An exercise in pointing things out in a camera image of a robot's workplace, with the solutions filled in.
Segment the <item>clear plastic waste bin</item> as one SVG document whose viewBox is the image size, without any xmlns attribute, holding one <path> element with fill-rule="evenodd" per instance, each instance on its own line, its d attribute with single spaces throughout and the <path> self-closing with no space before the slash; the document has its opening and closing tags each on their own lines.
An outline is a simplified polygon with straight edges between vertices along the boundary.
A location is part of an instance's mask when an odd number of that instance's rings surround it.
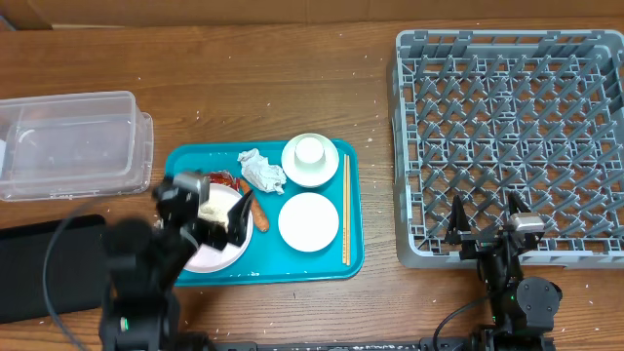
<svg viewBox="0 0 624 351">
<path fill-rule="evenodd" d="M 4 99 L 6 202 L 140 193 L 153 163 L 149 114 L 128 91 Z"/>
</svg>

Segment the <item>orange carrot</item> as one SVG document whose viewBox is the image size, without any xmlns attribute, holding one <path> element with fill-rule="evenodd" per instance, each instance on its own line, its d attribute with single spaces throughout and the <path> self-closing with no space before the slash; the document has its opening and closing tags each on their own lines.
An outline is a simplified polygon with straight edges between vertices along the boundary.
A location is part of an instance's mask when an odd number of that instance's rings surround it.
<svg viewBox="0 0 624 351">
<path fill-rule="evenodd" d="M 251 186 L 243 178 L 239 178 L 238 182 L 239 182 L 240 188 L 243 190 L 245 194 L 253 191 Z M 263 208 L 257 201 L 256 197 L 253 197 L 251 212 L 253 215 L 253 223 L 255 227 L 260 232 L 267 232 L 270 228 L 270 223 Z"/>
</svg>

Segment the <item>white upside-down cup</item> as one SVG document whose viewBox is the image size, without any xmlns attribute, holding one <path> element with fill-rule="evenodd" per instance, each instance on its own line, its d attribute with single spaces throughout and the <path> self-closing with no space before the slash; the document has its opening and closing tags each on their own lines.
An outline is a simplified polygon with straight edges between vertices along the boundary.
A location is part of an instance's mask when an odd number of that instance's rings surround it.
<svg viewBox="0 0 624 351">
<path fill-rule="evenodd" d="M 324 155 L 323 144 L 315 137 L 306 136 L 295 146 L 296 159 L 304 165 L 314 165 L 319 163 Z"/>
</svg>

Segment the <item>red snack wrapper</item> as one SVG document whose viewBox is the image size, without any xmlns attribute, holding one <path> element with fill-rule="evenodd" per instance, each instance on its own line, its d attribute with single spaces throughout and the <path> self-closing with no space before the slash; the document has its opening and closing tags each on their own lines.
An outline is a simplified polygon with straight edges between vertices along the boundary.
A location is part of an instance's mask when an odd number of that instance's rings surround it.
<svg viewBox="0 0 624 351">
<path fill-rule="evenodd" d="M 234 177 L 228 171 L 210 172 L 208 173 L 208 177 L 210 178 L 211 183 L 225 185 L 234 189 L 235 191 L 240 190 L 239 179 L 237 177 Z"/>
</svg>

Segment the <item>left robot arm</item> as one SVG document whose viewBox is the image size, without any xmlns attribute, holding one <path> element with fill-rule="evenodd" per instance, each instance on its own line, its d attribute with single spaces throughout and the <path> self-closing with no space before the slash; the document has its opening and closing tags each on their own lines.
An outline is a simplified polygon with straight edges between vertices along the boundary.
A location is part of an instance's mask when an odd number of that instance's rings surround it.
<svg viewBox="0 0 624 351">
<path fill-rule="evenodd" d="M 98 335 L 105 350 L 212 350 L 204 332 L 178 329 L 180 305 L 173 287 L 201 247 L 222 251 L 247 239 L 254 193 L 239 196 L 222 217 L 203 219 L 211 179 L 199 172 L 167 176 L 152 191 L 162 226 L 129 217 L 108 227 L 101 244 L 108 281 Z"/>
</svg>

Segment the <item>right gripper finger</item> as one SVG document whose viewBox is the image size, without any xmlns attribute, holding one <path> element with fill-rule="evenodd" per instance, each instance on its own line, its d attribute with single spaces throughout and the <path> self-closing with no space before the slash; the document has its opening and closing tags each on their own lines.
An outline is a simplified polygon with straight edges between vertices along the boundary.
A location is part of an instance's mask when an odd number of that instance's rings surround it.
<svg viewBox="0 0 624 351">
<path fill-rule="evenodd" d="M 530 208 L 528 207 L 528 205 L 524 202 L 522 197 L 515 191 L 512 191 L 508 194 L 508 208 L 509 208 L 510 215 L 530 212 Z"/>
<path fill-rule="evenodd" d="M 459 195 L 453 197 L 447 233 L 453 231 L 468 231 L 469 221 L 464 212 L 463 203 Z"/>
</svg>

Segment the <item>teal plastic serving tray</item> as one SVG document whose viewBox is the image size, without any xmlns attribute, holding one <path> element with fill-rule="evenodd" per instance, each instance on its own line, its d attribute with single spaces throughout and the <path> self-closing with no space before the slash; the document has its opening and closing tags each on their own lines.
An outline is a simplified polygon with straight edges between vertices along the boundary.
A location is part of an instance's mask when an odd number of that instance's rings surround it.
<svg viewBox="0 0 624 351">
<path fill-rule="evenodd" d="M 291 248 L 281 237 L 278 216 L 283 205 L 292 196 L 303 193 L 304 188 L 288 181 L 285 193 L 256 191 L 256 199 L 270 221 L 264 233 L 255 230 L 251 242 L 240 258 L 231 265 L 213 273 L 182 271 L 176 281 L 178 287 L 232 286 L 305 282 L 328 279 L 348 279 L 359 272 L 365 257 L 362 202 L 358 174 L 357 153 L 348 142 L 334 139 L 338 153 L 347 154 L 350 161 L 351 181 L 351 264 L 342 263 L 342 234 L 324 249 L 303 253 Z M 230 143 L 185 144 L 175 149 L 167 158 L 165 174 L 174 176 L 184 171 L 203 173 L 228 171 L 235 177 L 241 175 L 238 155 L 256 148 L 271 165 L 281 163 L 287 143 L 280 141 L 249 141 Z"/>
</svg>

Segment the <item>right wooden chopstick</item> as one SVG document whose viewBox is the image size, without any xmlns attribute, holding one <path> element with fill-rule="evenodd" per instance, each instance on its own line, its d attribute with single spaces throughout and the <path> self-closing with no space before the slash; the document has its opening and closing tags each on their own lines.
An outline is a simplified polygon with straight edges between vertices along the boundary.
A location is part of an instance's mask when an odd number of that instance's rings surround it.
<svg viewBox="0 0 624 351">
<path fill-rule="evenodd" d="M 351 253 L 350 253 L 350 247 L 351 247 L 351 184 L 350 184 L 350 157 L 348 159 L 348 200 L 347 200 L 347 204 L 348 204 L 348 217 L 347 217 L 347 234 L 348 234 L 348 265 L 351 265 Z"/>
</svg>

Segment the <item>large pink round plate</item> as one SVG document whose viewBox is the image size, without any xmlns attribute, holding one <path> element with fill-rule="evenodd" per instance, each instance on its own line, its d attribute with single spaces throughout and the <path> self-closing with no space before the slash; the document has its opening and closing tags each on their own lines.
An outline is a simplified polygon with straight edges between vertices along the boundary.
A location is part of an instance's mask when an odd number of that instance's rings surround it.
<svg viewBox="0 0 624 351">
<path fill-rule="evenodd" d="M 225 215 L 241 198 L 242 195 L 233 188 L 223 184 L 212 183 L 210 185 L 209 201 L 200 206 L 198 215 L 202 219 L 208 219 L 213 214 L 212 209 L 215 205 L 221 205 L 221 212 Z M 208 245 L 202 245 L 199 251 L 189 259 L 184 269 L 193 273 L 213 273 L 230 266 L 246 251 L 253 233 L 254 220 L 253 216 L 249 214 L 246 239 L 240 247 L 227 244 L 222 251 L 219 251 Z"/>
</svg>

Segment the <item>white rice pile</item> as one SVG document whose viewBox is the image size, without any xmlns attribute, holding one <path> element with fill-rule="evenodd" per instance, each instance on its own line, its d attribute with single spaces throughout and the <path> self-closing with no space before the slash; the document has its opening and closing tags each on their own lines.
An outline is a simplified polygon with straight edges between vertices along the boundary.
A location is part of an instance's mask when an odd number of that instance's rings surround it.
<svg viewBox="0 0 624 351">
<path fill-rule="evenodd" d="M 220 202 L 205 202 L 199 207 L 199 217 L 209 223 L 218 224 L 228 231 L 229 211 L 231 207 Z"/>
</svg>

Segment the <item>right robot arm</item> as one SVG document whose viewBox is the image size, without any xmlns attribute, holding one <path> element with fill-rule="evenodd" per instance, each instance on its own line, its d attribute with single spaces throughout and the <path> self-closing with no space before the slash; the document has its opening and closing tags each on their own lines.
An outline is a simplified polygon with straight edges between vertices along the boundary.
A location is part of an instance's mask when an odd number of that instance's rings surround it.
<svg viewBox="0 0 624 351">
<path fill-rule="evenodd" d="M 554 350 L 545 336 L 554 328 L 563 292 L 539 277 L 525 277 L 520 256 L 537 248 L 545 223 L 530 211 L 520 196 L 508 195 L 507 222 L 489 232 L 472 231 L 459 196 L 453 198 L 445 241 L 459 245 L 459 258 L 474 259 L 487 294 L 450 313 L 431 339 L 435 350 Z M 440 338 L 442 328 L 455 316 L 488 302 L 492 323 L 477 327 L 466 338 Z"/>
</svg>

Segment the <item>white upside-down bowl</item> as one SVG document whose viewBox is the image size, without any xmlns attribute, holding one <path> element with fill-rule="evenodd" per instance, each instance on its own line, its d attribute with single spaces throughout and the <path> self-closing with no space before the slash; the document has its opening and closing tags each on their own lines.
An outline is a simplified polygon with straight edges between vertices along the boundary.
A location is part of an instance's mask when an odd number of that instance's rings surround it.
<svg viewBox="0 0 624 351">
<path fill-rule="evenodd" d="M 324 146 L 323 159 L 314 165 L 304 165 L 294 154 L 296 144 L 304 137 L 315 137 Z M 339 154 L 333 142 L 325 136 L 313 133 L 293 137 L 284 146 L 281 156 L 282 169 L 286 176 L 299 186 L 306 188 L 320 187 L 330 181 L 339 166 Z"/>
</svg>

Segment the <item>white paper napkin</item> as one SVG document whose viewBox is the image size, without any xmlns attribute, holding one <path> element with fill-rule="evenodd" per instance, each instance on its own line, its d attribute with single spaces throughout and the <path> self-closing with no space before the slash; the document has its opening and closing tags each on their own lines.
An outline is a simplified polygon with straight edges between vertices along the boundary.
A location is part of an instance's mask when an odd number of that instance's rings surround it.
<svg viewBox="0 0 624 351">
<path fill-rule="evenodd" d="M 257 148 L 241 152 L 238 162 L 242 167 L 243 178 L 254 187 L 265 193 L 284 193 L 287 182 L 284 170 L 278 165 L 271 165 Z"/>
</svg>

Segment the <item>grey plastic dish rack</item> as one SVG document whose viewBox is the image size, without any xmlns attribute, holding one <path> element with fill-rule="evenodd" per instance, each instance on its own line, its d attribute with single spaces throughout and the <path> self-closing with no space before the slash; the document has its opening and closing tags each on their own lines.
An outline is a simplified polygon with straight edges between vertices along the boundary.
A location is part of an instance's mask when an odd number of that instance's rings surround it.
<svg viewBox="0 0 624 351">
<path fill-rule="evenodd" d="M 408 268 L 460 268 L 519 195 L 545 224 L 526 265 L 623 265 L 623 36 L 615 30 L 405 30 L 389 66 L 395 230 Z"/>
</svg>

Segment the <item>left wooden chopstick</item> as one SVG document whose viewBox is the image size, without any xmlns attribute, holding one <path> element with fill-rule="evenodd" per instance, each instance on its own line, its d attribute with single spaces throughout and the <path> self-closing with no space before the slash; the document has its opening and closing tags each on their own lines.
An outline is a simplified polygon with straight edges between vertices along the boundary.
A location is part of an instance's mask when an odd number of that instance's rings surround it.
<svg viewBox="0 0 624 351">
<path fill-rule="evenodd" d="M 342 195 L 342 263 L 348 265 L 348 234 L 347 234 L 347 217 L 348 217 L 348 155 L 343 155 L 343 195 Z"/>
</svg>

